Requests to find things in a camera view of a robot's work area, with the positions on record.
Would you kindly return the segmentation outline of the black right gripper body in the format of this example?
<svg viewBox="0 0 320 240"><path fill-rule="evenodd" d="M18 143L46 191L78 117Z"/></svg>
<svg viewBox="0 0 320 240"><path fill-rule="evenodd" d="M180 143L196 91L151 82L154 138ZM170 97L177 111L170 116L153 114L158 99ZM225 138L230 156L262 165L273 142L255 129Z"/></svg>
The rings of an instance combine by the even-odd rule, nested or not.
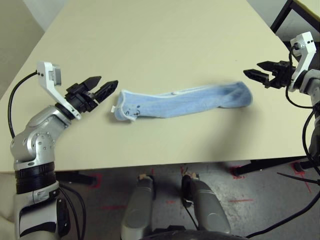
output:
<svg viewBox="0 0 320 240"><path fill-rule="evenodd" d="M277 71L271 72L274 78L269 80L264 86L266 88L284 88L287 87L292 80L292 75L296 68L289 61L277 62Z"/></svg>

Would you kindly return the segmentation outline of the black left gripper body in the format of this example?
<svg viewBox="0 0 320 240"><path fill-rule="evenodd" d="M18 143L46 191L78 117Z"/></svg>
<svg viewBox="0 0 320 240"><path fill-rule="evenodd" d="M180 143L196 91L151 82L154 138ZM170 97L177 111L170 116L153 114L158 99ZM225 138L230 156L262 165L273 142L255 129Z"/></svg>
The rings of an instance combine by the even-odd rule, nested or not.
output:
<svg viewBox="0 0 320 240"><path fill-rule="evenodd" d="M81 114L91 112L98 104L94 94L90 92L94 86L87 83L75 83L66 89L65 99Z"/></svg>

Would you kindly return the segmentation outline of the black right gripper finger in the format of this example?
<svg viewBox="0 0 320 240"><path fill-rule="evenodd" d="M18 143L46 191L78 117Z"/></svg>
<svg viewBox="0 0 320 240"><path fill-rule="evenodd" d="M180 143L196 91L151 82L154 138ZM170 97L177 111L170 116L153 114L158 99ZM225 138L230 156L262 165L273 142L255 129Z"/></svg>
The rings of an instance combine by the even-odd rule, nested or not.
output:
<svg viewBox="0 0 320 240"><path fill-rule="evenodd" d="M266 84L269 82L269 75L256 69L247 69L243 73L246 77L256 82Z"/></svg>
<svg viewBox="0 0 320 240"><path fill-rule="evenodd" d="M277 64L278 64L277 62L273 62L273 61L263 61L263 62L257 63L256 65L265 71L276 72Z"/></svg>

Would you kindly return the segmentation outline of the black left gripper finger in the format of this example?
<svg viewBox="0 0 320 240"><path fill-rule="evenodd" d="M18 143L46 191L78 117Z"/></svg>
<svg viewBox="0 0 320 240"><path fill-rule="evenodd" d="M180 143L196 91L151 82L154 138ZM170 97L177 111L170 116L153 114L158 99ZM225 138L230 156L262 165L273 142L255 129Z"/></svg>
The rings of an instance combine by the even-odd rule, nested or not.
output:
<svg viewBox="0 0 320 240"><path fill-rule="evenodd" d="M100 87L98 91L94 93L94 99L98 103L102 103L106 98L108 98L116 89L118 86L118 81L109 81L105 83L103 86Z"/></svg>
<svg viewBox="0 0 320 240"><path fill-rule="evenodd" d="M98 85L101 78L101 76L92 76L83 81L82 84L84 85L86 91L90 91Z"/></svg>

